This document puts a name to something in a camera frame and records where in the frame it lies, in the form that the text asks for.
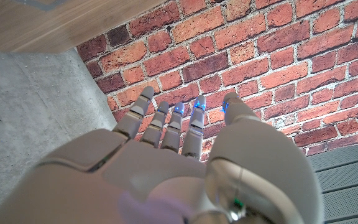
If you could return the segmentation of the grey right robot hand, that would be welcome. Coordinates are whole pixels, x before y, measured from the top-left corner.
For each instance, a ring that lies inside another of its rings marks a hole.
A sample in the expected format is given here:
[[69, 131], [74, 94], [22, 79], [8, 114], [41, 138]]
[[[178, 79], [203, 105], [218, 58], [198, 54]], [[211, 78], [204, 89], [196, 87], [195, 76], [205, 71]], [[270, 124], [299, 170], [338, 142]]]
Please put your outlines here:
[[321, 187], [298, 147], [235, 94], [201, 162], [206, 99], [185, 138], [184, 106], [162, 102], [135, 136], [154, 95], [146, 87], [113, 130], [84, 134], [42, 158], [0, 206], [0, 223], [322, 223]]

